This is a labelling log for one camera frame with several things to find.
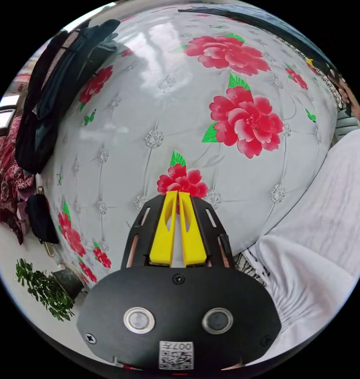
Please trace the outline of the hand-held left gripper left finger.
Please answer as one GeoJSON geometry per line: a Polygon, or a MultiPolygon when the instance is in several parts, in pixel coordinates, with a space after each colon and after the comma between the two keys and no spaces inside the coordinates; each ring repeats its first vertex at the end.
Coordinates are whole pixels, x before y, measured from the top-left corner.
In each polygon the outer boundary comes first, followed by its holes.
{"type": "Polygon", "coordinates": [[[154,265],[171,265],[173,258],[175,219],[178,191],[168,191],[161,197],[159,218],[149,254],[154,265]]]}

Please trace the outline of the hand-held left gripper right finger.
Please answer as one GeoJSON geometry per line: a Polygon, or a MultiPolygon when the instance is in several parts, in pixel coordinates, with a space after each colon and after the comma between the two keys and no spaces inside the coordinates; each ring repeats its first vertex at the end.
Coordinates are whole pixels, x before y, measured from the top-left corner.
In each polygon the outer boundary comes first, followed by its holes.
{"type": "Polygon", "coordinates": [[[187,192],[179,192],[178,199],[184,265],[204,265],[206,262],[206,251],[191,196],[187,192]]]}

